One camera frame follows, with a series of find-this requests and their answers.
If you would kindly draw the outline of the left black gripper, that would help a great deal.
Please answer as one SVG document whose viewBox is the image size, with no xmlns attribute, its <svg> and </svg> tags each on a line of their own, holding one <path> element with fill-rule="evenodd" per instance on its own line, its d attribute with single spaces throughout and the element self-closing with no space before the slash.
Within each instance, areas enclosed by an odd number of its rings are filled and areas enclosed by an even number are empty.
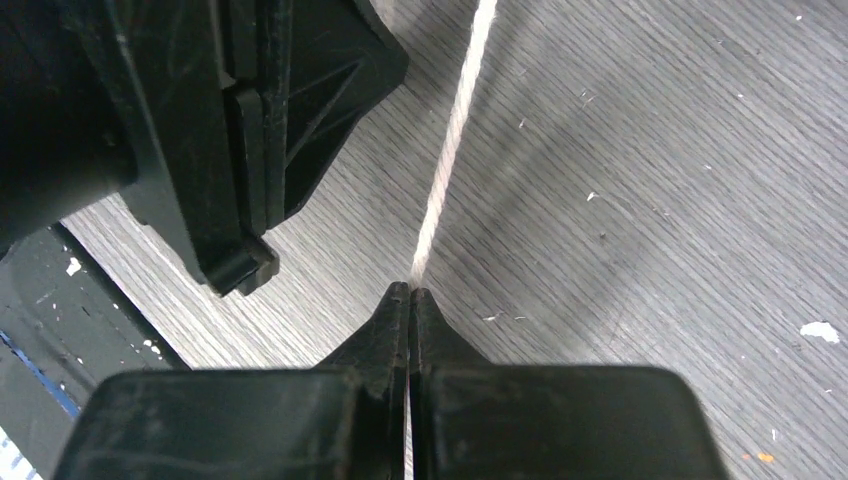
<svg viewBox="0 0 848 480">
<path fill-rule="evenodd" d="M 118 194 L 219 295 L 409 57 L 369 1 L 5 1 L 1 248 Z"/>
</svg>

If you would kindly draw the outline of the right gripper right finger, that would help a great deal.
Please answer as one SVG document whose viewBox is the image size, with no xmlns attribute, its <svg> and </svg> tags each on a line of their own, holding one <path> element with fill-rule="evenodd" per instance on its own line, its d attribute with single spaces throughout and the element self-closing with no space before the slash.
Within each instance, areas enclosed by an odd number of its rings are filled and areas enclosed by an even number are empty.
<svg viewBox="0 0 848 480">
<path fill-rule="evenodd" d="M 432 293 L 410 307 L 418 479 L 725 479 L 701 404 L 652 366 L 496 364 Z"/>
</svg>

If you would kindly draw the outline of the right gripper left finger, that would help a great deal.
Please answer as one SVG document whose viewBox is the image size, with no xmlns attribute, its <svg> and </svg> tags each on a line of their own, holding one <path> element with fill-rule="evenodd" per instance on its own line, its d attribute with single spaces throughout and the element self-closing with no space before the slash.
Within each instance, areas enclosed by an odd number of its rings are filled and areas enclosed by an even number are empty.
<svg viewBox="0 0 848 480">
<path fill-rule="evenodd" d="M 58 479 L 401 479 L 411 291 L 309 369 L 137 370 L 95 390 Z"/>
</svg>

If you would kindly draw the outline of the strawberry print ruffled blanket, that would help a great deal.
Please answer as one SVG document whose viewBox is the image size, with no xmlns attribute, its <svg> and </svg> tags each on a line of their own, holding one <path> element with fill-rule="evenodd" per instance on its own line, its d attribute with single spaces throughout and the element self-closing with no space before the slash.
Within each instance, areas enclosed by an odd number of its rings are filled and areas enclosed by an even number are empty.
<svg viewBox="0 0 848 480">
<path fill-rule="evenodd" d="M 409 271 L 409 284 L 412 289 L 422 286 L 428 260 L 433 249 L 452 170 L 482 68 L 489 33 L 496 17 L 497 3 L 497 0 L 479 1 L 474 13 L 468 47 L 461 66 L 453 105 L 446 125 L 445 137 L 427 199 L 426 212 L 419 229 L 416 249 Z"/>
</svg>

